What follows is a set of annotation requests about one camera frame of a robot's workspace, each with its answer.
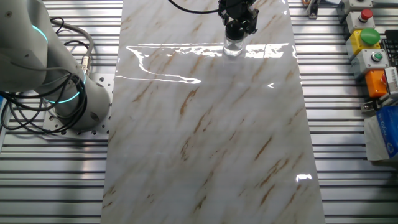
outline marble surface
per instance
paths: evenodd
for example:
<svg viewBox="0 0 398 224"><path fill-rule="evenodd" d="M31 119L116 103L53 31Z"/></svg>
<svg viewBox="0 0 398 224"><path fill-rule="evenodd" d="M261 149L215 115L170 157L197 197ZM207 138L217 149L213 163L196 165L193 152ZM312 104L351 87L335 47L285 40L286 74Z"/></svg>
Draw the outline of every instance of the marble surface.
<svg viewBox="0 0 398 224"><path fill-rule="evenodd" d="M254 6L230 58L216 14L124 1L102 224L325 223L289 7Z"/></svg>

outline slotted aluminum rail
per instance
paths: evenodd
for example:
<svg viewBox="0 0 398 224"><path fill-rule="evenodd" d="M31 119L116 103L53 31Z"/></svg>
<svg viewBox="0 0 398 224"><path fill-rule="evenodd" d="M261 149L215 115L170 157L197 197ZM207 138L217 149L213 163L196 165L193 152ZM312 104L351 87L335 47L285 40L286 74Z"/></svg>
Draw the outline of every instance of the slotted aluminum rail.
<svg viewBox="0 0 398 224"><path fill-rule="evenodd" d="M122 3L45 1L50 16L93 36L97 78L114 76ZM336 9L321 4L318 19L309 20L301 0L289 0L289 7L326 222L398 223L397 169L366 161L363 97L348 71ZM373 11L380 33L398 29L398 9ZM85 41L67 31L60 38ZM73 49L78 60L84 53L84 47ZM0 223L100 223L107 145L7 132L0 153Z"/></svg>

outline black cable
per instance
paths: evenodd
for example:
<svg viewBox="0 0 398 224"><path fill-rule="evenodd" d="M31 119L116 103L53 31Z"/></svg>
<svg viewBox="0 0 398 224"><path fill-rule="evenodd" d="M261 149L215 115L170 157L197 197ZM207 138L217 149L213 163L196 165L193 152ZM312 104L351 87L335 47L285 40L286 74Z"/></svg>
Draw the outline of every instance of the black cable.
<svg viewBox="0 0 398 224"><path fill-rule="evenodd" d="M69 41L67 41L67 42L65 42L65 43L63 43L63 44L66 46L66 45L72 44L72 43L77 43L77 44L83 45L83 46L86 47L87 50L88 50L88 48L89 48L87 44L85 44L84 42L82 42L82 41L80 41L80 40L69 40Z"/></svg>
<svg viewBox="0 0 398 224"><path fill-rule="evenodd" d="M51 106L48 106L48 107L46 107L46 108L33 108L33 107L30 107L30 106L26 106L26 105L24 105L24 104L18 102L18 101L16 100L16 95L15 95L15 94L12 94L12 93L9 94L9 93L5 93L5 92L3 92L3 91L0 91L0 96L2 96L3 98L5 98L6 100L10 101L11 103L14 103L15 105L20 106L20 107L22 107L22 108L24 108L24 109L27 109L27 110L31 110L31 111L47 111L47 110L49 110L49 109L54 108L55 106L57 106L57 105L59 104L59 102L61 101L61 98L62 98L62 96L63 96L63 92L65 91L65 89L66 89L66 87L67 87L67 84L68 84L69 80L71 80L71 78L72 78L72 76L69 76L61 85L58 86L58 87L62 87L59 97L57 98L57 100L56 100Z"/></svg>
<svg viewBox="0 0 398 224"><path fill-rule="evenodd" d="M56 20L52 20L51 23L55 24L55 25L62 25L61 22L56 21ZM91 53L93 52L93 48L94 48L94 40L91 37L91 35L89 35L89 33L87 33L85 30L83 30L83 29L81 29L81 28L79 28L77 26L73 26L73 25L67 24L66 22L63 23L63 26L64 26L64 28L70 29L72 31L75 31L75 32L77 32L77 33L79 33L79 34L81 34L81 35L83 35L83 36L85 36L87 38L87 40L88 40L88 50L87 50L87 53L85 54L85 56L89 57L91 55Z"/></svg>
<svg viewBox="0 0 398 224"><path fill-rule="evenodd" d="M58 35L58 34L60 33L60 31L61 31L63 25L65 24L65 21L64 21L63 18L61 18L61 17L54 17L54 18L51 18L50 21L52 22L52 21L54 21L54 20L56 20L56 19L62 20L62 23L61 23L59 29L55 32L55 33Z"/></svg>
<svg viewBox="0 0 398 224"><path fill-rule="evenodd" d="M76 88L78 89L79 94L79 102L78 105L79 107L76 109L76 111L72 114L77 114L77 116L74 116L72 119L70 119L68 122L66 122L62 127L56 129L56 130L46 130L44 128L41 128L40 126L37 126L36 124L33 123L33 120L35 119L35 116L31 119L28 119L25 114L22 112L21 108L19 106L16 105L16 108L18 109L19 113L21 114L21 116L25 119L26 123L22 123L22 121L20 121L17 118L17 115L15 114L14 109L12 108L12 104L7 101L5 107L3 108L3 111L1 113L1 119L0 122L1 124L8 130L15 130L15 129L19 129L19 128L24 128L34 134L53 134L53 133L62 133L63 131L66 131L68 129L70 129L71 127L73 127L80 119L81 117L84 115L84 112L86 111L86 107L87 107L87 95L86 95L86 90L85 90L85 85L83 83L83 81L78 78L78 76L75 76L72 78L72 81L76 84ZM6 114L6 108L7 105L9 106L9 109L11 111L11 114L13 115L13 117L15 118L15 120L20 124L20 126L18 126L17 128L10 128L8 126L6 126L4 124L4 115ZM41 130L41 131L36 131L33 129L30 129L27 127L28 124L31 124L33 127Z"/></svg>
<svg viewBox="0 0 398 224"><path fill-rule="evenodd" d="M189 12L189 13L192 13L192 14L211 14L211 13L216 13L216 12L222 12L222 11L224 11L225 9L230 9L230 8L232 8L232 7L238 6L238 5L240 5L240 4L241 4L242 2L244 2L244 1L241 1L241 2L239 2L239 3L233 4L233 5L231 5L231 6L228 6L228 7L224 8L224 9L215 9L215 10L210 10L210 11L193 11L193 10L185 9L185 8L179 6L177 3L173 2L173 0L169 0L169 2L170 2L173 6L175 6L176 8L178 8L179 10L182 10L182 11L184 11L184 12Z"/></svg>
<svg viewBox="0 0 398 224"><path fill-rule="evenodd" d="M71 43L77 43L77 44L81 44L83 46L86 47L86 49L88 50L88 45L85 44L84 42L80 41L80 40L69 40L68 42L63 43L65 46Z"/></svg>

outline mounting plate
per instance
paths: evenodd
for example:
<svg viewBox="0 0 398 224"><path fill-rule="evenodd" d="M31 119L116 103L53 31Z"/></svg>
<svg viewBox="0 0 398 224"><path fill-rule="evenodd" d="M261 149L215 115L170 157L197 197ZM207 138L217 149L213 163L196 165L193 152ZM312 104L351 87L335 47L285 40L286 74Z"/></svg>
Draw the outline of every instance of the mounting plate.
<svg viewBox="0 0 398 224"><path fill-rule="evenodd" d="M106 91L109 94L109 97L111 99L111 106L112 106L114 75L93 73L90 75L90 78L94 82L97 82L104 86L104 88L106 89ZM111 110L112 110L112 107L110 107L106 118L99 125L94 127L91 131L78 133L78 132L70 129L63 133L56 133L55 135L43 134L43 138L46 140L53 140L53 141L56 141L56 140L64 141L66 139L71 139L71 140L76 140L76 139L78 139L78 140L108 140L109 127L110 127L110 123L111 123L110 122ZM54 129L57 129L58 127L61 127L62 125L63 124L59 120L55 119L49 112L46 112L43 128L49 129L49 130L54 130Z"/></svg>

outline green button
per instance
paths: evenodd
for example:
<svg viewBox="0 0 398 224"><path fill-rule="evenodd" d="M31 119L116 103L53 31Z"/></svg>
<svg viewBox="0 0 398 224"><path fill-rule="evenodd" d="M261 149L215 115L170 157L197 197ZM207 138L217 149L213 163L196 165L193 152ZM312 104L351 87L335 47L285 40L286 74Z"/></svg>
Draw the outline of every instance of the green button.
<svg viewBox="0 0 398 224"><path fill-rule="evenodd" d="M380 34L372 28L365 28L361 31L361 40L365 44L374 45L380 41Z"/></svg>
<svg viewBox="0 0 398 224"><path fill-rule="evenodd" d="M377 59L379 59L379 60L383 59L383 55L380 54L380 53L375 53L375 54L374 54L374 57L377 58Z"/></svg>

